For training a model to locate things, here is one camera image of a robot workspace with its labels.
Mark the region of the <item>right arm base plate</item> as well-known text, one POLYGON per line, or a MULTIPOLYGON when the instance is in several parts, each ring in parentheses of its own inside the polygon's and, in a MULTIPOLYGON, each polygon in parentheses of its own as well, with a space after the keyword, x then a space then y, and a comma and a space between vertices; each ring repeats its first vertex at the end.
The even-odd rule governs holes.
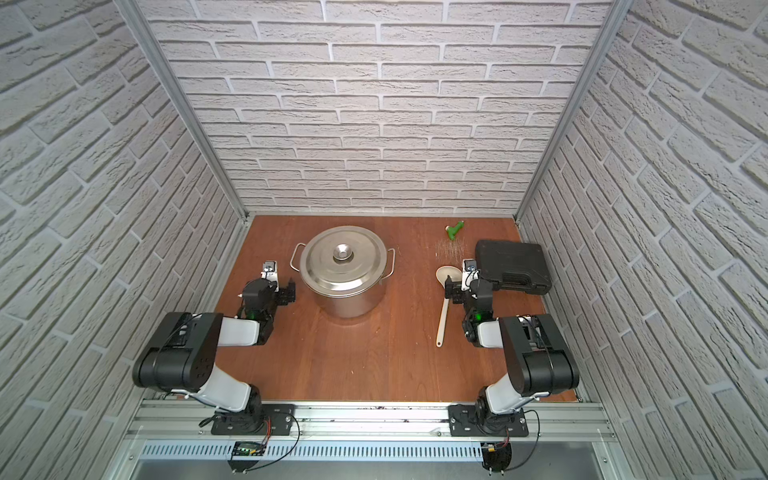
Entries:
POLYGON ((452 437, 523 438, 529 435, 521 411, 494 414, 485 404, 450 404, 447 413, 452 437))

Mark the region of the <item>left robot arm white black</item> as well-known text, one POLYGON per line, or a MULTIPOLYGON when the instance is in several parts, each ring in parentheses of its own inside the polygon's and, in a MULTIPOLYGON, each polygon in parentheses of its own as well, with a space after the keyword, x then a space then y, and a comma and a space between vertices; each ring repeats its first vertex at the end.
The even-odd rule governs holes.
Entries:
POLYGON ((274 331, 277 309, 296 300, 296 284, 272 277, 246 284, 234 317, 222 313, 171 312, 139 354, 132 370, 135 386, 190 397, 215 409, 215 421, 261 424, 258 389, 216 364, 221 347, 265 344, 274 331))

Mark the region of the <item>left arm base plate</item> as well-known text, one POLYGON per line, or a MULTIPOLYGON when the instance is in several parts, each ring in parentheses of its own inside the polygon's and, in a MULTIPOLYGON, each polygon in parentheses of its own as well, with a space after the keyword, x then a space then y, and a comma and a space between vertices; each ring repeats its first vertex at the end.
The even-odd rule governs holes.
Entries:
POLYGON ((211 434, 224 436, 289 436, 296 433, 294 404, 266 403, 241 412, 216 412, 211 434))

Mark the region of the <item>white plastic ladle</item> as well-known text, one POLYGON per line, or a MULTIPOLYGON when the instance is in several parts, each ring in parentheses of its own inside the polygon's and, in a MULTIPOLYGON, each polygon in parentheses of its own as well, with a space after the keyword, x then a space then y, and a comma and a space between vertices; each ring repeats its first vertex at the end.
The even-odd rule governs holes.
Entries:
MULTIPOLYGON (((442 288, 445 288, 445 282, 447 280, 459 281, 461 279, 461 275, 462 275, 462 271, 460 269, 450 265, 441 266, 436 271, 436 278, 442 288)), ((435 345, 437 348, 441 348, 444 344, 447 314, 448 314, 450 303, 451 303, 450 296, 446 296, 443 298, 440 317, 438 321, 436 341, 435 341, 435 345)))

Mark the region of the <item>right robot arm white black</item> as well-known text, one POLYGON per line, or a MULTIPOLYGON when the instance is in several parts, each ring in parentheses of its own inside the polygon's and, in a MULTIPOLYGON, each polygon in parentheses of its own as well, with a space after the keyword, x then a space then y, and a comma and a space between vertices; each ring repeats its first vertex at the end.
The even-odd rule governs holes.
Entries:
POLYGON ((470 422, 491 432, 505 428, 529 403, 575 389, 580 371, 548 314, 495 317, 493 283, 482 278, 443 281, 445 299, 464 307, 462 329, 477 348, 500 349, 506 373, 481 389, 470 422))

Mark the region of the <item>stainless steel pot lid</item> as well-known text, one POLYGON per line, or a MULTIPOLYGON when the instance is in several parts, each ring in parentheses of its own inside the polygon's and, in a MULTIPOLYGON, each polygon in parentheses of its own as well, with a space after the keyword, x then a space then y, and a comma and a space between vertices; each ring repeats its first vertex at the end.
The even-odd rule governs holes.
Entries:
POLYGON ((340 226, 316 235, 303 248, 299 272, 315 293, 346 298, 371 289, 384 276, 388 251, 373 231, 340 226))

